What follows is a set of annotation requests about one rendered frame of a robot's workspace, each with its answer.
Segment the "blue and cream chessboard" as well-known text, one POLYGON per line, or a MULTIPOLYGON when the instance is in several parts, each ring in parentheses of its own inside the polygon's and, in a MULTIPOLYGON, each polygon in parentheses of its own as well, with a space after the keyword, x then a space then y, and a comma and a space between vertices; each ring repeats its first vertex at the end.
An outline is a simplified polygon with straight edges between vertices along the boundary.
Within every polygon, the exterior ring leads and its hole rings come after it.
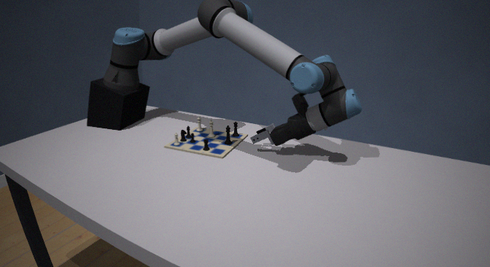
POLYGON ((210 138, 208 137, 210 129, 209 128, 202 128, 203 131, 196 131, 198 127, 195 127, 190 131, 190 135, 194 133, 194 143, 191 143, 190 140, 191 138, 186 138, 185 134, 185 139, 187 141, 181 142, 181 137, 178 138, 178 142, 180 145, 175 146, 175 140, 172 142, 168 143, 167 145, 164 146, 164 148, 172 149, 172 150, 179 150, 183 152, 191 152, 199 155, 206 155, 210 157, 215 157, 215 158, 224 158, 229 152, 231 152, 236 146, 238 146, 247 136, 248 134, 245 133, 238 133, 239 136, 234 137, 232 134, 234 132, 230 132, 230 140, 232 144, 225 144, 226 138, 227 138, 227 132, 226 131, 220 131, 220 130, 214 130, 214 135, 215 137, 210 138), (208 139, 208 147, 210 150, 205 151, 203 150, 204 148, 204 143, 203 140, 208 139))

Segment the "white chess piece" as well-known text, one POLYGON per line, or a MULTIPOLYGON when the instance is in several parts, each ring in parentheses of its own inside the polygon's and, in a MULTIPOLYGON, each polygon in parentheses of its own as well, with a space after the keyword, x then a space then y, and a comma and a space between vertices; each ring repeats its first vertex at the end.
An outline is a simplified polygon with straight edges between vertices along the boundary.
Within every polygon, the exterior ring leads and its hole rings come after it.
POLYGON ((213 138, 215 137, 213 132, 213 121, 211 120, 209 123, 210 123, 210 134, 208 135, 208 137, 213 138))
POLYGON ((174 145, 175 146, 178 146, 178 145, 180 145, 180 143, 178 142, 178 138, 177 138, 178 137, 178 134, 175 133, 174 135, 175 135, 175 143, 174 143, 174 145))
POLYGON ((198 128, 196 129, 196 131, 203 131, 203 129, 201 128, 201 118, 200 117, 198 118, 198 128))

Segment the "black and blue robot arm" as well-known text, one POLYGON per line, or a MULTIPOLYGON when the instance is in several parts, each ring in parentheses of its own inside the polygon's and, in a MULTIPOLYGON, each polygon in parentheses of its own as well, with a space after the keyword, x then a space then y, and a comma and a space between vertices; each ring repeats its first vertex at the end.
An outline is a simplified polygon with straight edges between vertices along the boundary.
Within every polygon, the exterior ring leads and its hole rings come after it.
POLYGON ((119 28, 114 34, 111 60, 103 83, 115 90, 136 90, 139 88, 139 61, 161 61, 179 47, 211 36, 224 37, 288 79, 297 92, 319 91, 323 99, 319 111, 328 127, 362 111, 357 94, 345 88, 330 56, 311 61, 252 22, 250 7, 241 1, 204 0, 197 18, 168 30, 144 33, 139 28, 119 28))

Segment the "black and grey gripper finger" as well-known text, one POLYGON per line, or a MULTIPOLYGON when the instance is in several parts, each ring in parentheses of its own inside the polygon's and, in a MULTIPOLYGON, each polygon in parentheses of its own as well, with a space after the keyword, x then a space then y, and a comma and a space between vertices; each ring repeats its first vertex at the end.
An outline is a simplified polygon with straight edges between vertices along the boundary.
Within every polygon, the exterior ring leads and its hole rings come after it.
POLYGON ((263 131, 266 131, 266 130, 269 130, 269 132, 271 132, 274 128, 275 128, 275 125, 273 123, 273 124, 271 124, 271 125, 269 125, 269 126, 267 126, 265 128, 262 128, 262 129, 258 130, 257 131, 257 134, 260 134, 260 133, 262 133, 263 131))
POLYGON ((250 139, 252 140, 252 142, 254 144, 254 143, 262 141, 263 139, 266 139, 266 138, 269 138, 269 141, 271 142, 271 144, 274 144, 273 140, 270 137, 270 132, 268 130, 263 131, 262 133, 259 133, 255 136, 252 136, 250 139))

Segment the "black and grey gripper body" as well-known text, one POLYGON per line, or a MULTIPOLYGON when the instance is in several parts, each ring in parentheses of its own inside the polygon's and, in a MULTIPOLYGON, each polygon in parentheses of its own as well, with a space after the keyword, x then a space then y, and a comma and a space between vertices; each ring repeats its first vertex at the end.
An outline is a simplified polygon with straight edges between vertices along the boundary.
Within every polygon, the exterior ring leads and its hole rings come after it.
POLYGON ((302 139, 316 131, 327 130, 328 126, 323 123, 319 104, 308 108, 308 103, 304 98, 305 93, 298 93, 292 97, 297 114, 288 118, 287 123, 275 127, 270 137, 276 146, 283 144, 290 139, 302 139), (308 108, 308 109, 307 109, 308 108))

